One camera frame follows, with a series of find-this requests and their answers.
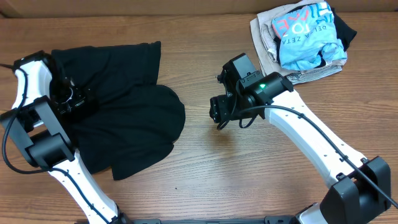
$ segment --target clothing pile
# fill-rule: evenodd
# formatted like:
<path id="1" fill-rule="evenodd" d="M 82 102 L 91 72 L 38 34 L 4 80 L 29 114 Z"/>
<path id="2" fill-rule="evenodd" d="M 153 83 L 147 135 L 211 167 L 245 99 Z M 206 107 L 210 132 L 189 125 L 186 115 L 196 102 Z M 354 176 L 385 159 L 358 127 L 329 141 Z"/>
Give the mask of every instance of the clothing pile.
<path id="1" fill-rule="evenodd" d="M 324 0 L 262 12 L 250 26 L 263 74 L 278 72 L 293 84 L 342 71 L 356 35 Z"/>
<path id="2" fill-rule="evenodd" d="M 71 124 L 90 173 L 112 168 L 125 179 L 161 161 L 185 122 L 177 94 L 156 85 L 160 42 L 53 50 L 62 78 L 89 88 L 96 113 Z"/>

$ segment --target blue shirt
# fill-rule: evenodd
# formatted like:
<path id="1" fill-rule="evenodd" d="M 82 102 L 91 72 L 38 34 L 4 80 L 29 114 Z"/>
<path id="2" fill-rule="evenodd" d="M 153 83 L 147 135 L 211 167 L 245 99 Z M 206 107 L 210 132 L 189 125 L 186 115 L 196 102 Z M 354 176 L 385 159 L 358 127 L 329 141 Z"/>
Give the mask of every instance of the blue shirt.
<path id="1" fill-rule="evenodd" d="M 308 70 L 337 59 L 347 59 L 343 44 L 337 39 L 334 15 L 327 2 L 304 6 L 272 20 L 281 40 L 280 66 L 289 70 Z"/>

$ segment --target wooden table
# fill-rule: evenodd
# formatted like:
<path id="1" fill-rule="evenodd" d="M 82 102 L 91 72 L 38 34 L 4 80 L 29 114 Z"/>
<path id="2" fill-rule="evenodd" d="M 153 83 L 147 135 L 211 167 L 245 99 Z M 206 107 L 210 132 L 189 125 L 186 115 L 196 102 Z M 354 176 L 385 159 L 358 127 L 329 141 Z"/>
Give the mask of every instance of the wooden table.
<path id="1" fill-rule="evenodd" d="M 344 70 L 296 86 L 301 97 L 339 137 L 368 158 L 382 156 L 398 199 L 398 14 L 341 13 L 358 31 Z M 222 131 L 208 116 L 209 99 L 224 92 L 215 75 L 246 52 L 257 68 L 249 22 L 255 15 L 97 17 L 0 20 L 0 62 L 38 50 L 162 41 L 159 84 L 185 104 L 187 122 L 172 153 L 122 181 L 94 175 L 131 218 L 262 218 L 295 214 L 327 192 L 305 156 L 278 129 L 257 119 L 248 129 L 230 122 Z M 0 112 L 14 102 L 17 80 L 0 69 Z M 31 169 L 9 144 L 9 157 Z M 0 162 L 0 223 L 73 223 L 85 219 L 48 174 L 20 175 Z M 396 223 L 390 209 L 373 223 Z"/>

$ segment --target stack of clothes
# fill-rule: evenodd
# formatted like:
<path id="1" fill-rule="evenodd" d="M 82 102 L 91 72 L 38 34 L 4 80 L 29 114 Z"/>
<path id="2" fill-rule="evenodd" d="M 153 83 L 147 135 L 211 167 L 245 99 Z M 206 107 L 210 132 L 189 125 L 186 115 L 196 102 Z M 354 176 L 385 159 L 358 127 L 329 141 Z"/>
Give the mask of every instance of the stack of clothes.
<path id="1" fill-rule="evenodd" d="M 356 31 L 323 0 L 303 0 L 262 12 L 250 22 L 263 74 L 293 84 L 342 71 Z"/>

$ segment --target crumpled black fabric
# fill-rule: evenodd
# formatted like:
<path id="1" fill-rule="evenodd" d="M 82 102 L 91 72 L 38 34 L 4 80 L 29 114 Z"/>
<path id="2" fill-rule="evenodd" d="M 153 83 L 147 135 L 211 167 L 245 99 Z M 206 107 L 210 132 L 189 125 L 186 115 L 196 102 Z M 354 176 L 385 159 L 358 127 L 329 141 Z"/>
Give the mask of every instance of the crumpled black fabric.
<path id="1" fill-rule="evenodd" d="M 156 85 L 160 42 L 53 50 L 62 76 L 95 94 L 99 110 L 72 124 L 90 173 L 112 168 L 125 179 L 173 149 L 185 108 L 168 87 Z"/>

